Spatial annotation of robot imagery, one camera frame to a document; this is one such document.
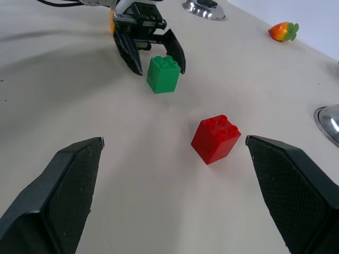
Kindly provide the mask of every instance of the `orange part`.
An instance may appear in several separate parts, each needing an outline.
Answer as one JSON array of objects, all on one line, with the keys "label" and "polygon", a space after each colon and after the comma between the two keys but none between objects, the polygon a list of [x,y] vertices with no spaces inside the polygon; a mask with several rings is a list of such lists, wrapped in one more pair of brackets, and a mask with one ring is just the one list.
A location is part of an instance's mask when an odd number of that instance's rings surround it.
[{"label": "orange part", "polygon": [[110,28],[111,28],[111,33],[114,34],[115,30],[115,24],[113,21],[113,16],[114,16],[114,10],[111,8],[111,15],[110,15]]},{"label": "orange part", "polygon": [[283,22],[269,29],[270,36],[276,41],[283,41],[288,31],[288,22]]}]

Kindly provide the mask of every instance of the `robotic arm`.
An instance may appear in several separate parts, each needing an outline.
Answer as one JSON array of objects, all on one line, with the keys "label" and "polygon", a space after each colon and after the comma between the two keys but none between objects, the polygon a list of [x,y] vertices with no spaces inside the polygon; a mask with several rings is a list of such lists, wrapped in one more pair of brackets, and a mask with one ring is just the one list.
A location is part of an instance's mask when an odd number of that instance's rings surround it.
[{"label": "robotic arm", "polygon": [[166,29],[167,22],[162,18],[157,2],[163,0],[64,0],[73,3],[55,4],[46,0],[41,3],[55,7],[71,7],[79,5],[107,6],[114,10],[113,37],[120,56],[128,67],[136,74],[143,75],[139,50],[151,50],[152,44],[162,44],[167,55],[173,57],[181,68],[186,71],[186,60],[183,49],[171,29],[163,34],[154,34],[157,29]]}]

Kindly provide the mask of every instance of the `green lego brick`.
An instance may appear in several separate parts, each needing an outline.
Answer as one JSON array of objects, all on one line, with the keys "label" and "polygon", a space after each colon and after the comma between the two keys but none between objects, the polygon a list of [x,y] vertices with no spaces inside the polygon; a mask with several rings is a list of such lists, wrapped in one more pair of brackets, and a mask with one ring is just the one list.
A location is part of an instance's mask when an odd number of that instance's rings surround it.
[{"label": "green lego brick", "polygon": [[155,94],[174,92],[181,68],[173,57],[153,57],[150,61],[147,83]]}]

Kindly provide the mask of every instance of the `strawberry toy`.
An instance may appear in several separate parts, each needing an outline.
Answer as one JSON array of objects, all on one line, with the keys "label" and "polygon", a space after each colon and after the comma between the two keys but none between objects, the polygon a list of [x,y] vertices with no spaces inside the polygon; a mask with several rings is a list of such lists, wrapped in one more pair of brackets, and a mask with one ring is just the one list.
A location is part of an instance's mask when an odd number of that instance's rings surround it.
[{"label": "strawberry toy", "polygon": [[270,28],[269,34],[276,41],[294,41],[297,37],[298,30],[298,24],[284,22]]}]

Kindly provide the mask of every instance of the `red lego brick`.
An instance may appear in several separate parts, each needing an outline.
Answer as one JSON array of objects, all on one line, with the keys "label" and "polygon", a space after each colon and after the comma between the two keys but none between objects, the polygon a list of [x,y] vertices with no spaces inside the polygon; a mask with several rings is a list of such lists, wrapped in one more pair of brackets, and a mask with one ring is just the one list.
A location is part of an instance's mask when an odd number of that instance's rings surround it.
[{"label": "red lego brick", "polygon": [[218,115],[200,122],[191,144],[208,165],[226,157],[240,136],[237,126]]}]

